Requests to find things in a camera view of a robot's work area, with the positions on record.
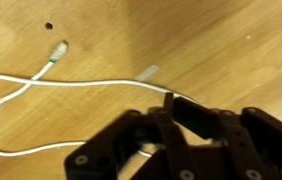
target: white tape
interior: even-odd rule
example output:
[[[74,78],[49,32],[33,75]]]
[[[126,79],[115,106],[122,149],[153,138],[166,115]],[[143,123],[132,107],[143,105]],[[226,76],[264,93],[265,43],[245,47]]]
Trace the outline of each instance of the white tape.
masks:
[[[148,79],[152,74],[154,74],[159,69],[158,66],[152,65],[148,69],[146,69],[143,73],[141,73],[139,76],[137,76],[135,79],[137,81],[145,81]]]

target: table surface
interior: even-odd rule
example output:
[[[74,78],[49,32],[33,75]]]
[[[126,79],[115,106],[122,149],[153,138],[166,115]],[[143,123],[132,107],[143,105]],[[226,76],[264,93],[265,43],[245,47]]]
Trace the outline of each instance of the table surface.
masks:
[[[256,106],[282,120],[282,0],[0,1],[1,74],[31,78],[62,40],[69,51],[44,80],[133,80],[156,65],[146,82],[209,108]],[[20,87],[0,81],[0,97]],[[35,86],[0,108],[0,149],[87,140],[124,110],[162,100],[128,85]],[[75,148],[0,157],[0,179],[65,179]],[[120,179],[146,159],[136,155]]]

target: wooden table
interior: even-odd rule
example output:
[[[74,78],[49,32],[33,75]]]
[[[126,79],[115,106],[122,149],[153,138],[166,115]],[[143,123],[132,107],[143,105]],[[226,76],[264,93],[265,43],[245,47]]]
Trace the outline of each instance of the wooden table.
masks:
[[[69,51],[45,80],[135,79],[156,65],[146,82],[207,107],[256,106],[282,120],[282,0],[0,1],[0,73],[30,78],[62,40]],[[20,87],[0,81],[0,97]],[[162,100],[126,85],[35,86],[0,108],[0,149],[87,140],[125,109],[145,112]],[[0,157],[0,179],[65,179],[75,148]],[[120,178],[144,161],[134,157]]]

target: cable connector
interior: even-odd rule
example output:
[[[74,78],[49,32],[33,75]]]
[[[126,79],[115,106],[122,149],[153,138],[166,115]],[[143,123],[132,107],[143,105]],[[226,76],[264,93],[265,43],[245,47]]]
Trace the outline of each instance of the cable connector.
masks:
[[[61,59],[61,57],[67,52],[67,50],[68,44],[65,41],[62,41],[51,54],[50,62],[55,63],[57,60]]]

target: cable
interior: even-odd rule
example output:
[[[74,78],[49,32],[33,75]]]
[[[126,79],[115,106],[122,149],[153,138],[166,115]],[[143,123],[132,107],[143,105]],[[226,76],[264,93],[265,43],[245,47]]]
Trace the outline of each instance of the cable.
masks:
[[[0,106],[23,94],[31,85],[41,85],[41,86],[63,86],[63,87],[84,87],[84,86],[100,86],[100,85],[112,85],[112,84],[123,84],[123,85],[133,85],[133,86],[139,86],[143,88],[148,88],[152,89],[158,92],[162,93],[167,93],[167,92],[173,92],[168,89],[158,87],[155,85],[143,83],[143,82],[138,82],[138,81],[132,81],[132,80],[104,80],[104,81],[89,81],[89,82],[54,82],[54,81],[37,81],[41,76],[43,76],[53,65],[54,63],[62,57],[62,55],[65,54],[67,51],[67,45],[65,43],[61,43],[56,50],[53,52],[51,55],[52,58],[50,62],[43,67],[43,69],[37,73],[35,76],[29,79],[23,79],[23,78],[18,78],[18,77],[12,77],[12,76],[6,76],[6,75],[0,75],[0,80],[6,80],[6,81],[12,81],[16,83],[22,83],[25,84],[22,88],[19,90],[3,97],[0,99]],[[186,96],[183,96],[178,93],[174,93],[176,97],[183,97],[188,100],[191,100],[191,98],[188,98]],[[60,142],[60,143],[54,143],[54,144],[47,144],[39,147],[35,147],[33,149],[28,149],[28,150],[22,150],[22,151],[17,151],[17,152],[5,152],[0,150],[0,156],[21,156],[21,155],[26,155],[26,154],[31,154],[35,152],[39,152],[42,150],[47,150],[47,149],[53,149],[57,147],[63,147],[63,146],[77,146],[77,145],[83,145],[85,142],[84,141],[77,141],[77,142]],[[151,154],[139,151],[139,153],[143,156],[146,157],[151,157]]]

